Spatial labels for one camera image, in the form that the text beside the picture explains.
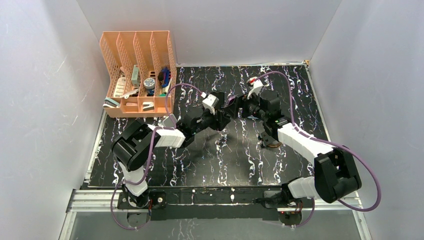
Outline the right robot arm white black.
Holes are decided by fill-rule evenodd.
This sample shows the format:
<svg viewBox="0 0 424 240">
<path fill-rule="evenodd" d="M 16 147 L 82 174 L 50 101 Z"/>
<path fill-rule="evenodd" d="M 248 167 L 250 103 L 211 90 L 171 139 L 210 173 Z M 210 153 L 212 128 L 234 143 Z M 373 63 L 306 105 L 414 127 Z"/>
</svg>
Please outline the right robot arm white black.
<svg viewBox="0 0 424 240">
<path fill-rule="evenodd" d="M 265 145 L 282 143 L 312 164 L 313 176 L 298 177 L 282 185 L 280 198 L 286 206 L 295 207 L 302 198 L 322 199 L 330 204 L 362 187 L 353 155 L 342 147 L 313 140 L 294 126 L 282 109 L 277 92 L 247 93 L 234 98 L 233 104 L 243 117 L 262 121 L 264 131 L 260 140 Z"/>
</svg>

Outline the green white box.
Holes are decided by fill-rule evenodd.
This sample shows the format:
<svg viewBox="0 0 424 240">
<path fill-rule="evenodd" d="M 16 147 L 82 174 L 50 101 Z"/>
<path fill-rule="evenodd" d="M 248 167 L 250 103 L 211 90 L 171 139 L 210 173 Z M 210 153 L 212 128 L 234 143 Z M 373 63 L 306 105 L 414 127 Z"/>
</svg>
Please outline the green white box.
<svg viewBox="0 0 424 240">
<path fill-rule="evenodd" d="M 141 77 L 140 77 L 139 66 L 137 64 L 135 64 L 132 69 L 131 83 L 134 87 L 140 87 Z"/>
</svg>

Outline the grey stand on wooden base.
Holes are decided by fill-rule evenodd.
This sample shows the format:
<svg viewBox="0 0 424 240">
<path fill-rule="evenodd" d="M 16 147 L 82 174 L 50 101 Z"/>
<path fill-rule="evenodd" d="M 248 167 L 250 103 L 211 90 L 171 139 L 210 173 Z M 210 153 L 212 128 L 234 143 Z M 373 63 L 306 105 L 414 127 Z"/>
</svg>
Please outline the grey stand on wooden base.
<svg viewBox="0 0 424 240">
<path fill-rule="evenodd" d="M 282 143 L 268 135 L 266 131 L 261 132 L 258 136 L 262 148 L 279 148 Z"/>
</svg>

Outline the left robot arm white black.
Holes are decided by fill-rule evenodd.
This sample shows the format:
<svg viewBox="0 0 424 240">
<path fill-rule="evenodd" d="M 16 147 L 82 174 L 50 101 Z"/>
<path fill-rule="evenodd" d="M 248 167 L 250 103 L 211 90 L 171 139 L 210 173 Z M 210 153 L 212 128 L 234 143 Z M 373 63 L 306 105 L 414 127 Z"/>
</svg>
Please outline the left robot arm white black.
<svg viewBox="0 0 424 240">
<path fill-rule="evenodd" d="M 111 152 L 123 172 L 122 191 L 129 204 L 135 208 L 146 208 L 151 202 L 146 180 L 146 162 L 152 162 L 155 148 L 185 148 L 195 135 L 210 128 L 222 131 L 238 109 L 220 103 L 213 109 L 205 106 L 188 110 L 176 123 L 173 116 L 165 117 L 158 125 L 135 120 L 112 143 Z"/>
</svg>

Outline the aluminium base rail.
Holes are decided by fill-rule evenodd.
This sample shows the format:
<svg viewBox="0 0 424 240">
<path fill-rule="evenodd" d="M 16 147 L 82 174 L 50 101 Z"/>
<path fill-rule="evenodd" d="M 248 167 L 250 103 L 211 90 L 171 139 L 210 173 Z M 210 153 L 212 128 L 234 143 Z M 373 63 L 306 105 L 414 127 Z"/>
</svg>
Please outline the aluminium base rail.
<svg viewBox="0 0 424 240">
<path fill-rule="evenodd" d="M 303 198 L 298 203 L 276 202 L 277 187 L 157 187 L 150 190 L 149 203 L 136 207 L 124 198 L 121 190 L 75 190 L 68 212 L 109 212 L 115 214 L 147 214 L 153 220 L 171 219 L 241 219 L 275 220 L 279 214 L 294 211 L 346 210 L 339 202 L 326 203 L 321 199 Z"/>
</svg>

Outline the white label tag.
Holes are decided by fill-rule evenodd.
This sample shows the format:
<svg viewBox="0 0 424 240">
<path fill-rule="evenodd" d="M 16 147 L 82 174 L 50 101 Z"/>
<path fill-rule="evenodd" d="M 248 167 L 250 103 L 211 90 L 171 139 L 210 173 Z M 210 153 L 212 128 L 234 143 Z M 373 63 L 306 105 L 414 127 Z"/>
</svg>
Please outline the white label tag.
<svg viewBox="0 0 424 240">
<path fill-rule="evenodd" d="M 121 98 L 125 93 L 126 88 L 126 77 L 122 76 L 118 78 L 116 85 L 113 90 L 112 97 L 113 98 Z"/>
</svg>

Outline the white stapler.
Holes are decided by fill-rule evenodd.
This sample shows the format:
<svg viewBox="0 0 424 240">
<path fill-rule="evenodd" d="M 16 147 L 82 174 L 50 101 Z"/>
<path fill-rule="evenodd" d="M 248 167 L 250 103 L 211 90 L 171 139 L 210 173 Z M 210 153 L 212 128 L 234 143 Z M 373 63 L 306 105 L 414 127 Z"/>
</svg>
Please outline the white stapler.
<svg viewBox="0 0 424 240">
<path fill-rule="evenodd" d="M 154 102 L 152 102 L 152 101 L 145 101 L 145 102 L 143 102 L 142 103 L 142 110 L 144 111 L 144 112 L 147 112 L 147 111 L 153 111 L 154 109 L 155 109 L 155 104 L 154 104 Z"/>
</svg>

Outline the blue black tool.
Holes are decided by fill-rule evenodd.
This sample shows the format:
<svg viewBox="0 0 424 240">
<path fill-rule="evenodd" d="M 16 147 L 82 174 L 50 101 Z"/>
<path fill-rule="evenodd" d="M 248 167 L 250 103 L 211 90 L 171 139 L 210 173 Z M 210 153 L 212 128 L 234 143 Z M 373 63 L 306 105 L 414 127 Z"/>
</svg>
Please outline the blue black tool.
<svg viewBox="0 0 424 240">
<path fill-rule="evenodd" d="M 169 85 L 171 77 L 171 71 L 168 67 L 163 67 L 157 75 L 157 79 L 160 81 L 161 87 L 166 88 Z"/>
</svg>

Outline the round blue white tape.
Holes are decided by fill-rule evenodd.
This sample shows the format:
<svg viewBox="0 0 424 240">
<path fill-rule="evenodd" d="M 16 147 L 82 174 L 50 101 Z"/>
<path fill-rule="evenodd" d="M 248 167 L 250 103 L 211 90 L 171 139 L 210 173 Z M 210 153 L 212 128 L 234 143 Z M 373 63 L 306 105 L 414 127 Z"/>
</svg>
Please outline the round blue white tape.
<svg viewBox="0 0 424 240">
<path fill-rule="evenodd" d="M 154 90 L 156 87 L 156 80 L 152 77 L 144 79 L 142 83 L 146 90 Z"/>
</svg>

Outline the phone with pink case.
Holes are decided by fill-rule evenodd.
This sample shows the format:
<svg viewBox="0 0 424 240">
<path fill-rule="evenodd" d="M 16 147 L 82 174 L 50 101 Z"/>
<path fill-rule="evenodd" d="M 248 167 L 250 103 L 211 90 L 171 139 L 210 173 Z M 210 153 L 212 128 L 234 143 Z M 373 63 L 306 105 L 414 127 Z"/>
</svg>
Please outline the phone with pink case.
<svg viewBox="0 0 424 240">
<path fill-rule="evenodd" d="M 228 100 L 225 102 L 225 105 L 224 105 L 224 107 L 225 108 L 227 108 L 227 107 L 229 107 L 229 106 L 231 106 L 231 105 L 233 105 L 234 104 L 234 102 L 237 100 L 237 96 L 231 96 L 231 97 L 229 97 L 228 98 Z"/>
</svg>

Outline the orange plastic file organizer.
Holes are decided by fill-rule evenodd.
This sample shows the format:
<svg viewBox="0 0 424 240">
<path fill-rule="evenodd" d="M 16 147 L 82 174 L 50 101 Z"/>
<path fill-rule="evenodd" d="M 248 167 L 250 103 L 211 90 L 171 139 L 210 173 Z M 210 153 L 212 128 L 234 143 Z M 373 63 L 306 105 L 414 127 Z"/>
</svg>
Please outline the orange plastic file organizer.
<svg viewBox="0 0 424 240">
<path fill-rule="evenodd" d="M 171 32 L 105 31 L 99 40 L 110 84 L 104 111 L 111 118 L 172 113 L 177 80 Z"/>
</svg>

